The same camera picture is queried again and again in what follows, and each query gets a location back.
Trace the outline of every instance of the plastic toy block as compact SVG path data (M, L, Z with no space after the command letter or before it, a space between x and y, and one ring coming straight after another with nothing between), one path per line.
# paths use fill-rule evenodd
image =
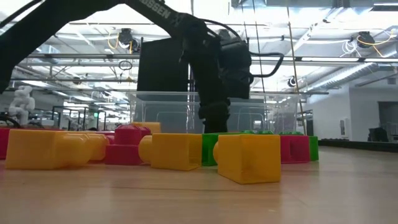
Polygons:
M114 131L97 131L96 134L103 134L105 136L114 136Z
M58 169L85 165L93 154L93 136L64 131L12 129L7 169Z
M192 170L201 164L201 134L146 136L139 147L141 159L153 168Z
M280 136L280 156L283 164L310 162L308 136Z
M102 161L105 158L106 146L109 145L108 138L103 134L87 134L90 146L93 148L91 161Z
M244 133L244 134L255 134L255 132L252 131L252 130L245 130L245 131L242 131L242 133Z
M140 128L131 124L119 126L115 130L113 144L106 146L105 164L136 166L142 163L138 145L142 139Z
M304 135L304 134L301 133L300 131L285 131L279 133L279 135Z
M109 144L114 144L114 136L106 136L109 141Z
M9 133L10 129L0 128L0 159L6 158Z
M120 125L114 131L114 143L119 145L138 146L141 141L141 130L133 125Z
M280 136L218 136L213 150L218 173L239 184L280 181Z
M217 166L217 162L214 160L213 157L213 149L218 141L218 136L225 134L240 134L240 133L202 134L201 164L203 166Z
M319 160L318 153L318 137L317 136L309 136L310 138L310 158L311 161Z
M151 133L161 133L159 122L133 122L132 125L137 127L149 128Z
M106 147L105 164L136 166L142 163L138 146L110 145Z
M258 134L274 134L273 131L259 131Z
M150 131L150 129L147 128L147 127L138 127L138 128L139 128L140 131L141 131L141 136L142 136L142 137L152 134L151 131Z

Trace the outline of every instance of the yellow block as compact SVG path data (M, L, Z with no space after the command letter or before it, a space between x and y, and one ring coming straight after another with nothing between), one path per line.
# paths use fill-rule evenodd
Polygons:
M159 122L133 122L131 124L135 125L137 127L149 128L152 134L161 133L162 132L160 130L160 123Z
M201 166L201 134L153 134L140 142L139 155L160 169L192 170Z
M219 175L239 184L280 181L279 135L220 135L214 151Z
M138 154L140 159L150 164L150 158L152 153L152 136L144 136L139 142Z
M7 169L57 169L85 165L93 155L90 137L65 131L10 130Z
M91 161L102 161L105 158L106 146L109 144L108 138L104 134L89 134L88 146L91 147L93 154Z

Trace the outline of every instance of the yellow cable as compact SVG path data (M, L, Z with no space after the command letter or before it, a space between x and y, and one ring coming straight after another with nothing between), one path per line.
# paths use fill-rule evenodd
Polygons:
M108 45L109 45L109 47L112 48L112 49L116 49L116 48L118 47L118 45L119 45L119 33L118 33L118 38L116 38L116 46L113 47L113 46L111 45L110 39L108 39Z
M380 55L380 57L385 57L383 54L380 53L380 51L376 48L376 46L373 45L373 48L376 50L376 52Z
M372 44L372 43L363 42L362 40L359 39L360 35L357 36L356 40L357 40L359 43L366 44L366 45L370 45L370 46L381 45L381 44L385 44L385 43L389 42L389 41L392 39L392 33L393 33L393 31L391 31L390 37L389 37L386 41L383 41L383 42L380 42L380 43L377 43L377 44Z

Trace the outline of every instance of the yellow cylinder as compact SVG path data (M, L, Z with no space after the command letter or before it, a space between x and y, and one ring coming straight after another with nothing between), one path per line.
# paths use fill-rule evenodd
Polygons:
M150 164L152 152L152 136L144 136L138 146L139 157L143 162Z
M93 150L86 134L65 133L57 137L55 168L83 166L90 160Z
M103 134L86 133L88 136L87 147L90 147L93 154L91 161L102 161L105 158L106 146L109 144L108 138Z
M218 164L218 142L214 145L213 148L213 157L216 163Z

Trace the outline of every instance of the white robot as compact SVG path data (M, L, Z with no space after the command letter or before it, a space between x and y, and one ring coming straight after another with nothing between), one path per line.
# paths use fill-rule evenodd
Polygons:
M30 97L32 87L20 86L15 91L15 97L8 109L10 116L16 116L20 125L28 124L29 112L35 109L35 99Z

